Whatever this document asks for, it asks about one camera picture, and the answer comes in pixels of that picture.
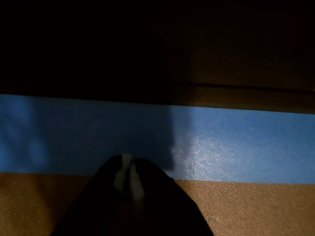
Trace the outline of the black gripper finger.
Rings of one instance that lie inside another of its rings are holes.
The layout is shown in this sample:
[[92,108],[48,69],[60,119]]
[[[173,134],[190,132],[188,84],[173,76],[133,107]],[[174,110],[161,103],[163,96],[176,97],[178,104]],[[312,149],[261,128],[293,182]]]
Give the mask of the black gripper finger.
[[213,232],[193,199],[161,168],[135,159],[135,172],[144,190],[147,236],[212,236]]
[[60,222],[53,236],[108,236],[110,221],[121,200],[128,155],[109,158],[89,180]]

